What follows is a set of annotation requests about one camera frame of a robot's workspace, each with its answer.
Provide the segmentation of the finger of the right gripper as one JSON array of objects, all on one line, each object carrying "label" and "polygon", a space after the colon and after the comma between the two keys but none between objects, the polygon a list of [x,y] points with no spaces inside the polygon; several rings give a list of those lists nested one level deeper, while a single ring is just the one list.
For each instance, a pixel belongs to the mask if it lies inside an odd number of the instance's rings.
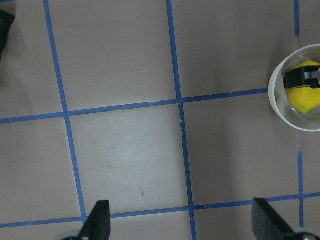
[{"label": "finger of the right gripper", "polygon": [[301,66],[285,73],[283,78],[285,89],[296,88],[320,88],[320,66],[308,65]]}]

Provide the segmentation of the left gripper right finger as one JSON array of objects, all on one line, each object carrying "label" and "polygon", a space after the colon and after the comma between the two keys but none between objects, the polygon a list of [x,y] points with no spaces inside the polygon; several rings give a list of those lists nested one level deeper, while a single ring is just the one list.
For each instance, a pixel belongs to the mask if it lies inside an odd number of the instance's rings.
[{"label": "left gripper right finger", "polygon": [[254,198],[251,208],[251,228],[257,240],[299,240],[287,222],[264,198]]}]

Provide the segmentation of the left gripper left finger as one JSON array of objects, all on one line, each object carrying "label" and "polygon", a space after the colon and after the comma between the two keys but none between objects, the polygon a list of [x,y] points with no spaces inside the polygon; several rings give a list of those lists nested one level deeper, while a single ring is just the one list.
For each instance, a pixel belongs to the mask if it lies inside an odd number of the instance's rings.
[{"label": "left gripper left finger", "polygon": [[111,235],[111,214],[108,200],[99,200],[80,230],[78,240],[108,240]]}]

